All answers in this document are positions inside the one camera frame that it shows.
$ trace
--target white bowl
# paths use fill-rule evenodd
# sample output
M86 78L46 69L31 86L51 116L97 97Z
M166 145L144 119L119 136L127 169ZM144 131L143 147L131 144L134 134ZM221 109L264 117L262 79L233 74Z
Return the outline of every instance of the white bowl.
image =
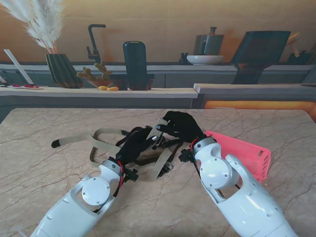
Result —
M188 55L187 60L193 65L213 65L222 61L220 55Z

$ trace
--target black bottle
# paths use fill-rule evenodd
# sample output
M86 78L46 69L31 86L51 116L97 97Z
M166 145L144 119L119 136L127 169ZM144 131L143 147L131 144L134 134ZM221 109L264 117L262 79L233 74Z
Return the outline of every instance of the black bottle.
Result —
M147 90L146 47L140 41L127 41L123 44L124 58L129 88Z

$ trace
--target white plastic casing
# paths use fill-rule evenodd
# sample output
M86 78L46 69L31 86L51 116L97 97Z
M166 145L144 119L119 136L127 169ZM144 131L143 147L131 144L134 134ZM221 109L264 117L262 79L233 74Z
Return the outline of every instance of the white plastic casing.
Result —
M235 182L234 172L233 182L220 180L220 177L225 179L221 176L223 168L225 172L229 171L223 162L212 161L215 158L221 159L220 150L219 144L210 144L201 149L195 158L201 161L202 185L234 230L242 237L297 237L278 204L245 166L232 155L227 155L225 161L242 178L242 187L228 199L218 195L214 186L230 185ZM216 167L220 169L218 172L214 171Z
M91 206L103 205L110 197L110 184L100 177L89 179L83 186L81 195Z
M31 237L83 237L113 204L115 198L110 195L109 183L119 180L120 176L104 165L99 166L101 175L92 178L90 175L82 179L74 189L61 198L43 217ZM84 200L88 204L101 205L94 213L81 202L77 195L82 190L89 195Z

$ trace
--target pink plastic object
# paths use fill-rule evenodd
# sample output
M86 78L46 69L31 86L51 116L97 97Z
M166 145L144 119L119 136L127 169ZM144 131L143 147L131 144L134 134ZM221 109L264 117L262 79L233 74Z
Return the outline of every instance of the pink plastic object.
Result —
M208 137L212 136L222 147L222 158L227 154L237 157L250 171L258 182L267 178L267 172L271 160L271 152L267 148L259 147L232 137L207 131Z

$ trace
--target pampas grass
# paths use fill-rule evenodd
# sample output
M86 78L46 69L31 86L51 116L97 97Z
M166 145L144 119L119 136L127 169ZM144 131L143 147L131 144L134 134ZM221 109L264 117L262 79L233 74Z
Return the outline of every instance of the pampas grass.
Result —
M49 53L58 53L56 41L63 28L63 0L0 0L5 10L25 22L26 31Z

